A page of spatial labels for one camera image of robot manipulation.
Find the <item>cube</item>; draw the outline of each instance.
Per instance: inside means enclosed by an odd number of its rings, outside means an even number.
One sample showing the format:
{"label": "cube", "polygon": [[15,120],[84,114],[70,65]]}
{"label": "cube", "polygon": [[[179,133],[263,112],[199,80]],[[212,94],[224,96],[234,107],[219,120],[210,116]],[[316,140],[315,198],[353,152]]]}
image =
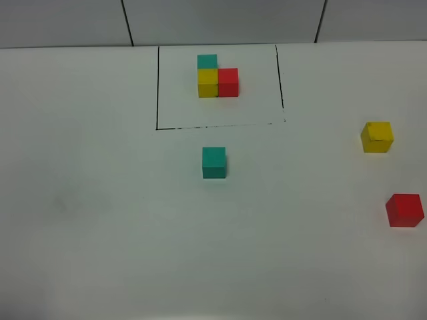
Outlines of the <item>cube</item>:
{"label": "cube", "polygon": [[218,69],[218,97],[239,96],[239,73],[237,68]]}
{"label": "cube", "polygon": [[204,147],[201,155],[201,170],[204,179],[225,179],[227,158],[225,147]]}
{"label": "cube", "polygon": [[366,153],[385,153],[394,141],[390,122],[367,122],[360,137]]}
{"label": "cube", "polygon": [[218,69],[217,55],[198,55],[197,69]]}
{"label": "cube", "polygon": [[216,98],[218,96],[218,70],[197,70],[197,88],[199,98]]}
{"label": "cube", "polygon": [[394,194],[386,209],[391,227],[415,227],[424,218],[419,195]]}

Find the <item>white surface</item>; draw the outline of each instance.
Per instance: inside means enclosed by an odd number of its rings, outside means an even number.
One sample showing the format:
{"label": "white surface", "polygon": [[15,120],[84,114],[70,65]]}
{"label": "white surface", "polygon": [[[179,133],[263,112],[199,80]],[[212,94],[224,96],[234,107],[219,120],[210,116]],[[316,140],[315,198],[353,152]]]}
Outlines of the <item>white surface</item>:
{"label": "white surface", "polygon": [[[238,68],[239,97],[199,98],[197,55],[201,54],[218,54],[220,68]],[[161,47],[158,120],[160,129],[283,122],[276,48]]]}
{"label": "white surface", "polygon": [[[0,311],[425,318],[427,221],[391,229],[384,205],[427,201],[427,44],[279,55],[285,123],[156,131],[157,48],[0,51]],[[366,155],[376,119],[396,140]],[[225,181],[202,180],[206,145]]]}
{"label": "white surface", "polygon": [[313,42],[324,0],[124,0],[135,45]]}
{"label": "white surface", "polygon": [[328,0],[318,41],[426,40],[425,0]]}
{"label": "white surface", "polygon": [[120,0],[0,0],[0,48],[131,45]]}

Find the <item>white table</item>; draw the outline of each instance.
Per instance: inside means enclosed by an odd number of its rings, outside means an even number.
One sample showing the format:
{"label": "white table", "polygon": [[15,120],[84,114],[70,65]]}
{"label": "white table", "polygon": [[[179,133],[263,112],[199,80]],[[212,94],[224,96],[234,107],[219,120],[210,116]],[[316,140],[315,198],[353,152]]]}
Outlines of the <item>white table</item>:
{"label": "white table", "polygon": [[[175,50],[205,48],[160,53]],[[427,222],[392,229],[384,205],[393,193],[427,201],[427,44],[278,45],[278,56],[284,108],[277,70],[262,106],[279,101],[277,119],[155,130],[157,47],[0,51],[9,312],[422,319]],[[239,68],[258,63],[271,65]],[[388,154],[362,152],[371,120],[392,123]],[[201,178],[203,146],[227,147],[226,180]]]}

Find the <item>teal cube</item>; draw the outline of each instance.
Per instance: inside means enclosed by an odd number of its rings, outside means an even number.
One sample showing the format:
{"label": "teal cube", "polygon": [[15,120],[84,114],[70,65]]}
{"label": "teal cube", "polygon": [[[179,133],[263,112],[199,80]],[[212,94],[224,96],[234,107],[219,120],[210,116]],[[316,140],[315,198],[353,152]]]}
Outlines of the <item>teal cube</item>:
{"label": "teal cube", "polygon": [[198,69],[218,69],[217,55],[198,55],[197,68]]}
{"label": "teal cube", "polygon": [[201,170],[204,179],[225,179],[227,176],[226,148],[203,148]]}

